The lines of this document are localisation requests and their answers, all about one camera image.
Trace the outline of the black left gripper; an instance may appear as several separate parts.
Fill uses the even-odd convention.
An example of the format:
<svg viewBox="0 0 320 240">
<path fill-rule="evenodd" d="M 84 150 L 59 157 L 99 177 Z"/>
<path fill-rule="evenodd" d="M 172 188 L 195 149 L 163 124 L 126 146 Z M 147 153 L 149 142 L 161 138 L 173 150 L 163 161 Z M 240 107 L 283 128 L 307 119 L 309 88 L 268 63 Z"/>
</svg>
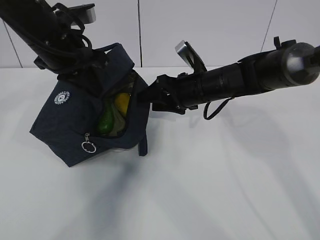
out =
<svg viewBox="0 0 320 240">
<path fill-rule="evenodd" d="M 87 93 L 102 93 L 103 70 L 108 62 L 105 53 L 94 53 L 93 57 L 81 60 L 74 65 L 50 68 L 40 57 L 34 60 L 35 65 L 41 70 L 49 70 L 57 75 L 57 80 L 71 83 Z"/>
</svg>

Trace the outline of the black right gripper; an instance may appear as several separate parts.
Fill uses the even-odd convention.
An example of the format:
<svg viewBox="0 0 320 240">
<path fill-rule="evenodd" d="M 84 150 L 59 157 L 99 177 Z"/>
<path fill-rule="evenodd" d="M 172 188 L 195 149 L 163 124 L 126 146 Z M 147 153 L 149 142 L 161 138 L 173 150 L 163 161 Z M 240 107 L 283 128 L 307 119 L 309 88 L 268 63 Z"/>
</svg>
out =
<svg viewBox="0 0 320 240">
<path fill-rule="evenodd" d="M 175 90 L 174 80 L 166 74 L 157 76 L 156 80 L 146 89 L 137 94 L 139 103 L 152 103 L 154 112 L 169 112 L 184 115 L 186 110 L 197 110 L 198 106 L 186 107 L 179 100 Z"/>
</svg>

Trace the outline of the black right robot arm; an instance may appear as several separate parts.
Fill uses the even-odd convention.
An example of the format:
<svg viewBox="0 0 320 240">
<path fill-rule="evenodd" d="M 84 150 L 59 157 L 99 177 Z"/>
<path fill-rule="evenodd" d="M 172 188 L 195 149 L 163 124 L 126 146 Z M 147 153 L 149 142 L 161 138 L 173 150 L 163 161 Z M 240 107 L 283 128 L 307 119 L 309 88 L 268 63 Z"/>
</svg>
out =
<svg viewBox="0 0 320 240">
<path fill-rule="evenodd" d="M 181 73 L 177 77 L 159 75 L 137 98 L 141 103 L 150 103 L 155 112 L 180 115 L 204 104 L 203 118 L 211 120 L 235 98 L 305 86 L 319 77 L 318 46 L 294 39 L 281 42 L 277 36 L 273 44 L 273 50 L 207 70 L 190 43 L 183 40 L 175 51 L 193 69 L 193 73 Z"/>
</svg>

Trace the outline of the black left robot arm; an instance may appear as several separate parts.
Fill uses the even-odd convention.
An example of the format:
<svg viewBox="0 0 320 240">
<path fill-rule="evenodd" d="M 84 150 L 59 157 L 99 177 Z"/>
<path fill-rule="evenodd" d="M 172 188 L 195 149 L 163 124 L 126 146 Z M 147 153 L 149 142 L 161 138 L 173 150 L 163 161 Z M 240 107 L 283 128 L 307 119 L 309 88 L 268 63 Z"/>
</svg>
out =
<svg viewBox="0 0 320 240">
<path fill-rule="evenodd" d="M 50 6 L 44 0 L 2 0 L 0 17 L 36 53 L 34 64 L 94 96 L 103 93 L 103 50 L 84 35 L 95 21 L 95 4 Z"/>
</svg>

